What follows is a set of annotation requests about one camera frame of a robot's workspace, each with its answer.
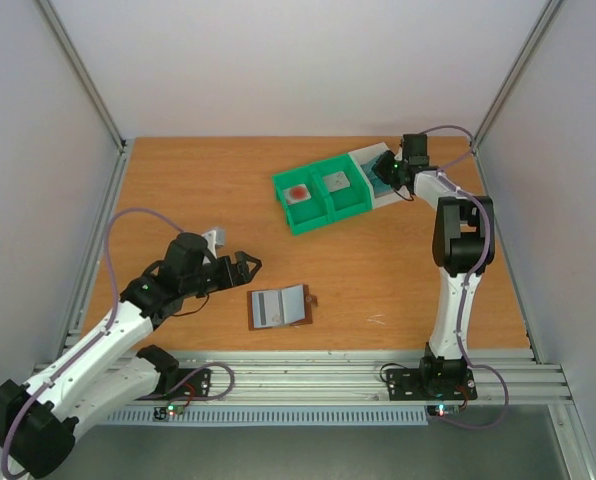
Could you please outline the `brown leather card holder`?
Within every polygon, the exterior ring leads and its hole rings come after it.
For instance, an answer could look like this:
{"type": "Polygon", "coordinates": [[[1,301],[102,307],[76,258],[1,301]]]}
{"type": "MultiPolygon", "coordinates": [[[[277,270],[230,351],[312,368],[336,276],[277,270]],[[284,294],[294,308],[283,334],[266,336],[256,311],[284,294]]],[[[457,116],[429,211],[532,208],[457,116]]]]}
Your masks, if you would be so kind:
{"type": "Polygon", "coordinates": [[[313,323],[317,296],[306,284],[247,293],[248,328],[260,331],[313,323]]]}

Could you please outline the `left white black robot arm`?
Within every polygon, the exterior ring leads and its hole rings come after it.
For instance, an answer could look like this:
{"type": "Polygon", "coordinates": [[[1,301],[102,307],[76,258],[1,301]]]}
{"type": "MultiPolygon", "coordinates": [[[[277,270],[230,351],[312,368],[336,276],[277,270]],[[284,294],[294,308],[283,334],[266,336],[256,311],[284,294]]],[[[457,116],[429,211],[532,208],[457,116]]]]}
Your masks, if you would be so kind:
{"type": "Polygon", "coordinates": [[[244,251],[219,256],[223,244],[221,229],[179,233],[162,259],[116,292],[108,313],[70,350],[26,381],[0,385],[3,478],[43,478],[112,411],[134,399],[167,398],[177,391],[179,365],[157,346],[143,348],[115,373],[108,369],[179,315],[185,300],[208,298],[255,278],[261,260],[244,251]]]}

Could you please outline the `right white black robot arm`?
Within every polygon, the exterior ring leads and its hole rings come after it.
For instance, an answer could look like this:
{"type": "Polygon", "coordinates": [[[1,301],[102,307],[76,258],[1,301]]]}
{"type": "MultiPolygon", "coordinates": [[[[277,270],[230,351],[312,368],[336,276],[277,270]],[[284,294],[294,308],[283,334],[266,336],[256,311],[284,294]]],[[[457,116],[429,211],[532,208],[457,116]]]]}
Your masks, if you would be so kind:
{"type": "Polygon", "coordinates": [[[495,256],[493,201],[456,185],[430,164],[428,136],[405,134],[397,154],[378,157],[373,173],[435,211],[432,256],[441,279],[434,330],[419,365],[391,364],[381,374],[392,401],[469,401],[477,397],[467,334],[476,290],[495,256]]]}

